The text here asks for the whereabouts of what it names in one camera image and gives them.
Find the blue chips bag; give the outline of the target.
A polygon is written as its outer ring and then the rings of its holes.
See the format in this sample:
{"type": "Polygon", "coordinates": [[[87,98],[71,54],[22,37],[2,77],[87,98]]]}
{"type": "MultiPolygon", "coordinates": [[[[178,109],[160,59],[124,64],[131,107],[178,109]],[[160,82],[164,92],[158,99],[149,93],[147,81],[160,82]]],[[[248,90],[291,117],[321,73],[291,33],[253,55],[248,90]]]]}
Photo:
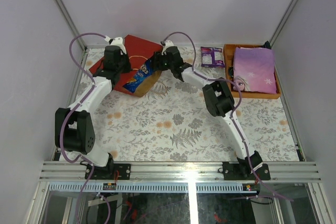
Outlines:
{"type": "Polygon", "coordinates": [[[131,93],[135,93],[136,89],[142,84],[148,77],[153,75],[154,71],[151,67],[151,60],[147,60],[135,75],[123,85],[123,87],[131,93]]]}

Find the red brown paper bag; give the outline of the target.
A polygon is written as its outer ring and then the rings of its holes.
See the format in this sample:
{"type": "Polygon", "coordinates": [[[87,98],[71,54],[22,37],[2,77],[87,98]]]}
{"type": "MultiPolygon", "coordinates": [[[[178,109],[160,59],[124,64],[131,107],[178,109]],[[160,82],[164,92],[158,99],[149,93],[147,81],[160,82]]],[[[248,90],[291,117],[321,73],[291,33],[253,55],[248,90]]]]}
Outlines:
{"type": "Polygon", "coordinates": [[[140,84],[135,93],[129,92],[123,87],[123,85],[135,75],[136,71],[139,70],[140,67],[149,60],[155,52],[161,51],[162,46],[132,35],[127,35],[124,38],[124,45],[129,56],[131,72],[121,74],[119,81],[113,89],[135,97],[143,97],[158,81],[161,76],[161,71],[154,71],[153,75],[140,84]]]}

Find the purple snack packet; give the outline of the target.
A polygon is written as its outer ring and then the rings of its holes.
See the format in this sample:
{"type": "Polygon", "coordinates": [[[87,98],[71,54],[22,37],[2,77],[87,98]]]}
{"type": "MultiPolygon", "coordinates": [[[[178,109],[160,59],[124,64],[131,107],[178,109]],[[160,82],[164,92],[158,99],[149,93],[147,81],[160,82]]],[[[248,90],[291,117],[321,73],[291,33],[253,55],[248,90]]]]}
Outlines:
{"type": "Polygon", "coordinates": [[[209,68],[224,68],[224,56],[222,48],[201,47],[201,66],[209,68]]]}

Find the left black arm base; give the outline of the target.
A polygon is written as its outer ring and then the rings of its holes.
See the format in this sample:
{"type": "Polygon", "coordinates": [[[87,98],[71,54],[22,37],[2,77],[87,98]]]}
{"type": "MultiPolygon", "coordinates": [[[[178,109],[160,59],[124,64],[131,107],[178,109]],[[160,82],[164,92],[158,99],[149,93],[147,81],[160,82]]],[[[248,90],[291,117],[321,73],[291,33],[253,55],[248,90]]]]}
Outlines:
{"type": "Polygon", "coordinates": [[[115,163],[113,156],[109,154],[106,166],[94,165],[93,174],[90,179],[94,180],[129,180],[131,175],[131,164],[115,163]]]}

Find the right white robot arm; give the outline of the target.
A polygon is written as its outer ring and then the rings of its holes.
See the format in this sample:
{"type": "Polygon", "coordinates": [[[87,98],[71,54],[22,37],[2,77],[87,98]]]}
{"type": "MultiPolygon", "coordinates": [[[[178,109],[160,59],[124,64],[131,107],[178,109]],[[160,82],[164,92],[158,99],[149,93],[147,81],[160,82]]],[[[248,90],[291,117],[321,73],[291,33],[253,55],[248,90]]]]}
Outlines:
{"type": "Polygon", "coordinates": [[[229,90],[230,80],[213,79],[197,72],[193,65],[184,62],[176,46],[166,46],[162,51],[155,52],[150,58],[154,71],[171,71],[176,79],[198,87],[203,91],[205,105],[213,117],[222,121],[238,160],[238,174],[244,179],[255,177],[261,182],[258,170],[263,166],[263,160],[255,149],[249,149],[250,143],[236,115],[239,105],[235,105],[229,90]]]}

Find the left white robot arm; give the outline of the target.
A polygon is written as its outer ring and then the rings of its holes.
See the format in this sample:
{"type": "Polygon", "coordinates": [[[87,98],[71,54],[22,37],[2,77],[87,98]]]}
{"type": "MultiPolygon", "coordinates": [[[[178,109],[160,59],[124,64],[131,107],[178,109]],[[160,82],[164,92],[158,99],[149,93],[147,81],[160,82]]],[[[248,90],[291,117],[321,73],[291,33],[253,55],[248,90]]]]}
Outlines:
{"type": "Polygon", "coordinates": [[[55,113],[55,145],[67,162],[75,163],[80,158],[87,162],[86,179],[118,177],[112,155],[96,143],[91,115],[111,93],[121,75],[131,71],[125,46],[106,46],[102,68],[89,76],[92,85],[72,105],[59,108],[55,113]]]}

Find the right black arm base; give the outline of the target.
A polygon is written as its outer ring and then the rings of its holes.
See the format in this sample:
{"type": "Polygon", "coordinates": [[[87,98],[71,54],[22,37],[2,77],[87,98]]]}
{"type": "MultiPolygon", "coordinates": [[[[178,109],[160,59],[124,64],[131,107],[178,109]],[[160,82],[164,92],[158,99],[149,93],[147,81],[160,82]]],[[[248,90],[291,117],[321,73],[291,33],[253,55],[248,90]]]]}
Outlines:
{"type": "Polygon", "coordinates": [[[262,158],[257,154],[250,157],[256,176],[250,168],[248,158],[238,158],[237,160],[238,162],[222,162],[222,166],[217,172],[223,174],[224,180],[256,180],[257,177],[261,180],[271,180],[268,165],[264,164],[262,158]]]}

